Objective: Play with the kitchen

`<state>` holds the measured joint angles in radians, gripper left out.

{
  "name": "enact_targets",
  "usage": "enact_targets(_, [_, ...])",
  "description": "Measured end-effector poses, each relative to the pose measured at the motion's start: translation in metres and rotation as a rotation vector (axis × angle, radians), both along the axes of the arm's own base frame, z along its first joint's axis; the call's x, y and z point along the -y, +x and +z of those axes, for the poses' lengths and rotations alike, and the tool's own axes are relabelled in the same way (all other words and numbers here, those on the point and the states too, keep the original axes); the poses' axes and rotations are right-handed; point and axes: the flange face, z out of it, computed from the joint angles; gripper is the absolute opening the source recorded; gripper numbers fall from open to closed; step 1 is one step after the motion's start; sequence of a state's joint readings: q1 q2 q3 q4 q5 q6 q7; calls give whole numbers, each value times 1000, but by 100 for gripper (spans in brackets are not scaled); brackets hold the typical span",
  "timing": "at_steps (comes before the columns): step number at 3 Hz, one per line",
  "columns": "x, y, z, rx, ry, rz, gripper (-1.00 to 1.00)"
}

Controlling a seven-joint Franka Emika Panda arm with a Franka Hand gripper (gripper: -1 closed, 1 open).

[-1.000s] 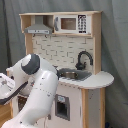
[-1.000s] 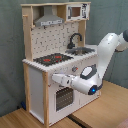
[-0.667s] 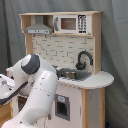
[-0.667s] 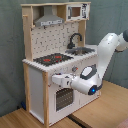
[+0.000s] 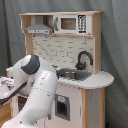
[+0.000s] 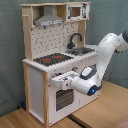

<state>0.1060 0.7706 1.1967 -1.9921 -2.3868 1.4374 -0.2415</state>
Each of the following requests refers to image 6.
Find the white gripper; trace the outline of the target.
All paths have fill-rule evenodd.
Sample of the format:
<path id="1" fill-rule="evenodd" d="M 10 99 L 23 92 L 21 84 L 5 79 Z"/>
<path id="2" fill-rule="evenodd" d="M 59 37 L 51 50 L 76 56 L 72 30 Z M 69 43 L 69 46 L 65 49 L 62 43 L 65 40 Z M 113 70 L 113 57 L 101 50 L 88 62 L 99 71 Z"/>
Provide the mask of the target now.
<path id="1" fill-rule="evenodd" d="M 78 73 L 74 71 L 66 72 L 62 75 L 56 76 L 51 79 L 51 84 L 62 90 L 71 88 L 72 80 L 78 76 Z"/>

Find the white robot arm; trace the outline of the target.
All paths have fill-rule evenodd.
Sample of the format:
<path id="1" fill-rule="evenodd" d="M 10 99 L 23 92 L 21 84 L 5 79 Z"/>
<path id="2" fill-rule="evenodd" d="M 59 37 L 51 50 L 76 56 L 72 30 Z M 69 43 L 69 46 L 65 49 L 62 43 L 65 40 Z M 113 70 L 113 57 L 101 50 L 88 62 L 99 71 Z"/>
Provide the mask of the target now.
<path id="1" fill-rule="evenodd" d="M 85 67 L 80 74 L 69 71 L 54 77 L 51 83 L 62 89 L 72 88 L 79 93 L 91 96 L 102 88 L 102 78 L 114 52 L 128 49 L 128 29 L 119 36 L 114 33 L 107 34 L 99 43 L 97 66 Z"/>

